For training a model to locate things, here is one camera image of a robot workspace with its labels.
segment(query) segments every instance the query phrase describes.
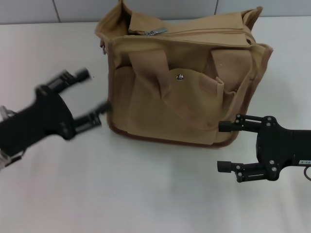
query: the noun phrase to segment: label sticker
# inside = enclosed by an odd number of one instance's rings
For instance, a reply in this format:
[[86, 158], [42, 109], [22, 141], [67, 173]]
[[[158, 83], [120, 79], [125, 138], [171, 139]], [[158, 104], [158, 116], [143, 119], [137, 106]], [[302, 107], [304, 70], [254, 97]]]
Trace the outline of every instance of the label sticker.
[[311, 165], [311, 160], [300, 160], [300, 161], [299, 161], [299, 164], [302, 164], [302, 165]]

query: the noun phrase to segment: brown leather trim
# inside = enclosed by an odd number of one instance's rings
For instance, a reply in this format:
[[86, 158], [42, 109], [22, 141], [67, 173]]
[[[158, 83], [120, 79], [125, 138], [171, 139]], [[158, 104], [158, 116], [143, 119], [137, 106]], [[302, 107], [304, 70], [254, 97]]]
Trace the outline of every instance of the brown leather trim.
[[229, 144], [231, 144], [238, 136], [239, 132], [234, 132], [232, 136], [230, 137], [229, 140], [220, 142], [220, 143], [214, 143], [212, 145], [207, 145], [207, 144], [199, 144], [199, 143], [190, 143], [190, 142], [180, 142], [180, 141], [173, 141], [173, 140], [166, 140], [166, 139], [160, 139], [160, 138], [153, 138], [153, 137], [143, 137], [143, 136], [138, 136], [134, 134], [130, 134], [124, 130], [118, 129], [112, 122], [111, 119], [111, 114], [107, 115], [107, 122], [109, 125], [109, 128], [120, 135], [130, 137], [132, 139], [136, 140], [143, 140], [143, 141], [151, 141], [151, 142], [158, 142], [158, 143], [166, 143], [166, 144], [175, 144], [175, 145], [183, 145], [183, 146], [193, 146], [193, 147], [205, 147], [205, 148], [220, 148], [220, 147], [226, 147]]

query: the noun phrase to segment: zipper pull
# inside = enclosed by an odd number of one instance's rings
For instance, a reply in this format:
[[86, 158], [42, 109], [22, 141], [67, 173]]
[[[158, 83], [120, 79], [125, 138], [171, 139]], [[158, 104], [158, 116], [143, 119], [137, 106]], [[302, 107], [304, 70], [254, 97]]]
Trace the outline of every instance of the zipper pull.
[[145, 32], [145, 35], [158, 35], [158, 34], [161, 34], [161, 33], [167, 32], [167, 31], [168, 31], [167, 28], [159, 28], [157, 30]]

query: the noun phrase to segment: white wall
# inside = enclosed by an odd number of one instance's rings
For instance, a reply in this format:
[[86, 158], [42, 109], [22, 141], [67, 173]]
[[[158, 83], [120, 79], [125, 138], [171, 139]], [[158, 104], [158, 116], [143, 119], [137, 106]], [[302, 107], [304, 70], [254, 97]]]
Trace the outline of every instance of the white wall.
[[[162, 19], [209, 16], [263, 6], [262, 16], [311, 16], [311, 0], [125, 0]], [[0, 0], [0, 24], [98, 21], [117, 0]]]

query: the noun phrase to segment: wall tile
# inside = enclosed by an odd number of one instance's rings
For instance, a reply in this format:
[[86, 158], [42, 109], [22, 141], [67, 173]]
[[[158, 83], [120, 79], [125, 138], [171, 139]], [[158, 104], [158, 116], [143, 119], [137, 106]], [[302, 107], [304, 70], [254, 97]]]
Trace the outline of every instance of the wall tile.
[[[217, 0], [126, 0], [134, 11], [162, 19], [197, 18], [213, 15]], [[98, 21], [117, 0], [55, 0], [61, 22]]]
[[56, 22], [52, 0], [0, 0], [0, 24]]

